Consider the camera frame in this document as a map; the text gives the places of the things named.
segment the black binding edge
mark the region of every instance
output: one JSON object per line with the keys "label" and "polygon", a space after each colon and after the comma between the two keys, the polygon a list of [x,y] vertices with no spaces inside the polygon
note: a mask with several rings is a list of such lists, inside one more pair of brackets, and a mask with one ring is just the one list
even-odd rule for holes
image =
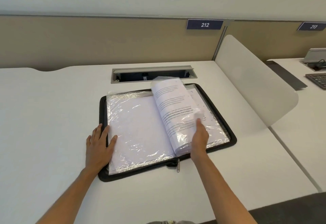
{"label": "black binding edge", "polygon": [[[208,107],[210,108],[210,110],[214,114],[215,118],[217,119],[218,123],[220,124],[220,126],[222,127],[222,129],[224,130],[224,132],[226,133],[226,135],[228,136],[228,138],[230,140],[227,143],[220,144],[220,145],[214,146],[212,148],[208,148],[206,151],[208,153],[210,153],[210,152],[217,151],[219,149],[228,148],[228,147],[233,146],[234,144],[236,144],[237,143],[236,136],[234,135],[234,133],[231,130],[230,126],[226,123],[225,119],[222,117],[220,112],[217,110],[217,108],[215,107],[213,102],[210,100],[210,98],[207,96],[205,91],[202,89],[202,87],[199,86],[196,83],[187,83],[185,85],[195,85],[196,86],[196,88],[198,89],[198,91],[200,92],[200,94],[205,99],[206,103],[208,104]],[[137,90],[137,91],[151,91],[151,89],[143,89],[143,90]],[[102,130],[101,132],[103,132],[104,128],[108,125],[106,96],[103,96],[100,99],[99,123],[103,124],[102,128],[101,128],[101,130]],[[106,146],[108,146],[108,137],[106,138]],[[155,163],[155,164],[152,164],[152,165],[144,166],[144,167],[141,167],[141,168],[136,168],[136,169],[133,169],[133,170],[130,170],[130,171],[127,171],[127,172],[117,173],[117,174],[113,174],[113,175],[108,174],[108,169],[107,169],[108,164],[107,164],[98,173],[98,177],[103,182],[115,181],[115,180],[118,180],[118,179],[129,177],[129,176],[132,176],[132,175],[135,175],[135,174],[138,174],[138,173],[143,173],[143,172],[146,172],[146,171],[158,168],[158,167],[162,167],[162,166],[176,167],[178,159],[180,161],[182,161],[182,160],[186,160],[186,159],[189,159],[189,158],[190,158],[190,154],[186,154],[186,155],[182,155],[182,156],[172,158],[172,159],[169,159],[169,160],[161,161],[161,162],[158,162],[158,163]]]}

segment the keyboard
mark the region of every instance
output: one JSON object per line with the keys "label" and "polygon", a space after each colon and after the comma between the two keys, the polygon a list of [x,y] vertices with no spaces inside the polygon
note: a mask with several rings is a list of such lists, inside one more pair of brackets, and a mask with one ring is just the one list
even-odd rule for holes
{"label": "keyboard", "polygon": [[326,90],[326,72],[320,74],[306,74],[306,78],[323,90]]}

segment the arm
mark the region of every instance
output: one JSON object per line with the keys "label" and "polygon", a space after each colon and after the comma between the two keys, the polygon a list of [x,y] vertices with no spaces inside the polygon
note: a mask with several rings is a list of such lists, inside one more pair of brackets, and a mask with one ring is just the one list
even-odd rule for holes
{"label": "arm", "polygon": [[190,155],[201,177],[217,222],[220,224],[256,223],[208,157],[206,145],[209,135],[200,119],[197,119],[196,125],[197,130],[192,139]]}
{"label": "arm", "polygon": [[96,175],[111,160],[117,136],[114,136],[106,148],[106,136],[109,126],[101,135],[100,124],[86,139],[86,166],[77,179],[62,194],[36,224],[73,224],[86,192]]}

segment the left hand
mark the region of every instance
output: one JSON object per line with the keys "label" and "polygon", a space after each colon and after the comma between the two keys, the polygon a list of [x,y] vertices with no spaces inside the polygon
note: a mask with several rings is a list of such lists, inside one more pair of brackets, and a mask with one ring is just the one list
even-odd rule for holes
{"label": "left hand", "polygon": [[118,136],[115,135],[111,139],[108,147],[106,147],[106,136],[110,126],[105,127],[101,135],[102,124],[99,124],[93,130],[92,136],[86,139],[86,170],[98,174],[100,170],[109,163],[114,152]]}

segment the beige partition panel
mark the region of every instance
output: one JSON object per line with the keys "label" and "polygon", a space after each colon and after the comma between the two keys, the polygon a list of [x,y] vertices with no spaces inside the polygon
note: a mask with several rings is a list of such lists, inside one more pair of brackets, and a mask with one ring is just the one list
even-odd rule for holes
{"label": "beige partition panel", "polygon": [[221,30],[186,19],[0,16],[0,68],[212,60]]}
{"label": "beige partition panel", "polygon": [[326,47],[324,31],[297,31],[301,22],[232,21],[231,34],[259,59],[305,57],[310,48]]}

